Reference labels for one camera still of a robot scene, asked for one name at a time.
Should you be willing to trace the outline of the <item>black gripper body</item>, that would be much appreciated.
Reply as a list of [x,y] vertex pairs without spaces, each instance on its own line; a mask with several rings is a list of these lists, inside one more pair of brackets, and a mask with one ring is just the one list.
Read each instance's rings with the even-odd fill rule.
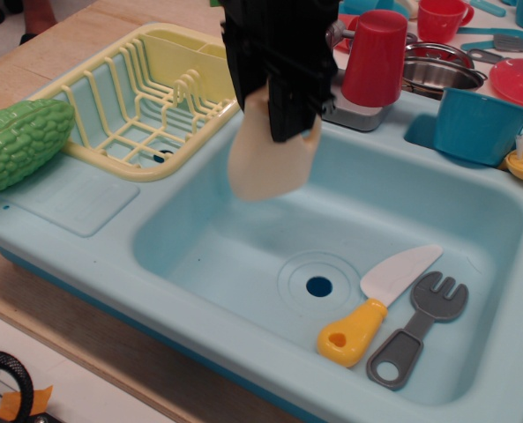
[[326,42],[337,1],[222,1],[228,63],[263,61],[270,75],[301,73],[314,84],[318,112],[331,104],[337,65]]

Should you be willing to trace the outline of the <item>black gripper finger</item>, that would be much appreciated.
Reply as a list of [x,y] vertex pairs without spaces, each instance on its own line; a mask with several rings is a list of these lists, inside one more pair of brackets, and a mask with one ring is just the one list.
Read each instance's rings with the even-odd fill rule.
[[269,119],[274,142],[284,143],[310,129],[318,112],[318,97],[314,84],[301,73],[270,75]]
[[247,97],[266,84],[265,64],[263,61],[232,62],[228,67],[235,96],[240,109],[244,110]]

